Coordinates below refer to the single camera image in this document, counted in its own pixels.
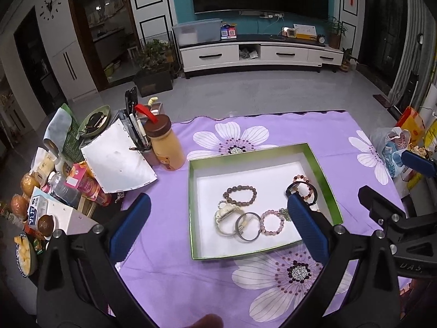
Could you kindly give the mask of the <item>person's left hand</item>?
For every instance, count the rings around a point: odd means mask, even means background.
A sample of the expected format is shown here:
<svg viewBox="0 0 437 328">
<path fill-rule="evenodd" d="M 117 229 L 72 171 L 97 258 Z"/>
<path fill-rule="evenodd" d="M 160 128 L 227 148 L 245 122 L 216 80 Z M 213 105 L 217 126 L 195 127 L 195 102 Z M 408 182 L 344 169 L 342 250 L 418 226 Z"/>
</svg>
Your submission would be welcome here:
<svg viewBox="0 0 437 328">
<path fill-rule="evenodd" d="M 215 314 L 208 314 L 187 328 L 223 328 L 223 327 L 224 327 L 224 323 L 221 317 Z"/>
</svg>

